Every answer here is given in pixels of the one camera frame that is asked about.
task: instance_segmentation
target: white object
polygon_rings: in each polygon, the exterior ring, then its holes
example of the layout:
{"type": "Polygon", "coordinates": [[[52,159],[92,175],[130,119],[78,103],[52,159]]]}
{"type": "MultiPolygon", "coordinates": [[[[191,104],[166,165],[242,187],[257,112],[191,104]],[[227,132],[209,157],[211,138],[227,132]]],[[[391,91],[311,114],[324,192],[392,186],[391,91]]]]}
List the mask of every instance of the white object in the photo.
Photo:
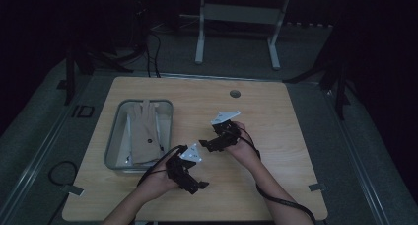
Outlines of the white object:
{"type": "Polygon", "coordinates": [[[223,123],[223,122],[227,121],[228,119],[232,119],[232,118],[234,118],[235,116],[237,116],[239,114],[241,114],[240,111],[235,111],[235,112],[219,112],[218,113],[218,116],[215,119],[211,120],[210,122],[212,124],[223,123]]]}
{"type": "Polygon", "coordinates": [[[188,149],[180,155],[180,158],[190,162],[201,162],[202,158],[200,158],[199,156],[199,151],[197,151],[196,145],[197,144],[194,143],[193,145],[188,147],[188,149]]]}

